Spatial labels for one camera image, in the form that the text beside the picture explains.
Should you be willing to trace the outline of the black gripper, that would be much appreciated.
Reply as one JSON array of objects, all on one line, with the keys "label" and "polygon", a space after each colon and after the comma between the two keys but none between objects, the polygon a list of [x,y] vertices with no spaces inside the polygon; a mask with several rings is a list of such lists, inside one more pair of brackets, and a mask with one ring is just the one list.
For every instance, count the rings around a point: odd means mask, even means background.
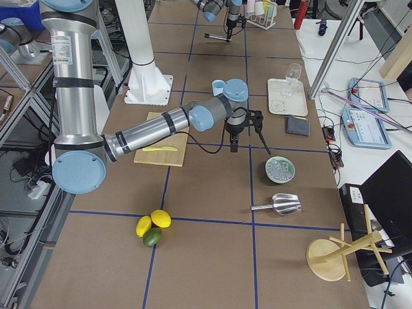
[{"label": "black gripper", "polygon": [[238,20],[239,20],[239,14],[233,14],[231,12],[228,13],[228,16],[226,18],[226,27],[227,27],[227,37],[226,37],[226,41],[230,42],[232,40],[232,32],[233,29],[235,29],[235,27],[238,24]]},{"label": "black gripper", "polygon": [[238,152],[239,134],[245,128],[246,116],[230,117],[225,124],[225,129],[230,135],[230,152]]}]

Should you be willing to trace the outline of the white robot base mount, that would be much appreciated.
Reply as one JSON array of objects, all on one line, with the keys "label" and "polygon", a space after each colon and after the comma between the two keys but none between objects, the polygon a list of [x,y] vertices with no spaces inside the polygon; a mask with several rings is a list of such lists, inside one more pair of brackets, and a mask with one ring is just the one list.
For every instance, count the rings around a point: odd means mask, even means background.
[{"label": "white robot base mount", "polygon": [[133,64],[125,103],[166,106],[173,76],[162,74],[155,63],[144,2],[119,0],[115,3]]}]

